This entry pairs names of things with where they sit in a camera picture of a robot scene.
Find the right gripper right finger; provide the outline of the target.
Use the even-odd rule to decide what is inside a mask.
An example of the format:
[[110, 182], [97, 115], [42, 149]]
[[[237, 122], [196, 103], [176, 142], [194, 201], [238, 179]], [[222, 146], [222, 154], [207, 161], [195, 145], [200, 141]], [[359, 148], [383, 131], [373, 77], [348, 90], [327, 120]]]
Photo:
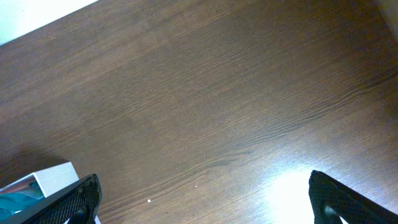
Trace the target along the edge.
[[323, 172], [313, 170], [308, 183], [315, 224], [397, 223], [397, 214]]

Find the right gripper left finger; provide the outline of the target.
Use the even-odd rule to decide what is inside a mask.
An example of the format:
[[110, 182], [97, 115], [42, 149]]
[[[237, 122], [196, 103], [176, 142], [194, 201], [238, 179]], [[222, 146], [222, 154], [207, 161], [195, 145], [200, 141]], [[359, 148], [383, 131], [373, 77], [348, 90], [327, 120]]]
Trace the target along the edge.
[[[37, 181], [23, 189], [29, 187], [40, 189]], [[101, 200], [102, 190], [98, 176], [90, 174], [1, 221], [1, 224], [95, 224]]]

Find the blue mouthwash bottle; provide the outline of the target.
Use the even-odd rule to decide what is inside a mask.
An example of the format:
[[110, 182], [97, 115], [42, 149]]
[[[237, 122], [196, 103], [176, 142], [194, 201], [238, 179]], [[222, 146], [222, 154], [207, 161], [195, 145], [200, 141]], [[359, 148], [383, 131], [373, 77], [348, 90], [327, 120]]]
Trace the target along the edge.
[[39, 203], [44, 198], [42, 191], [35, 187], [1, 194], [1, 221]]

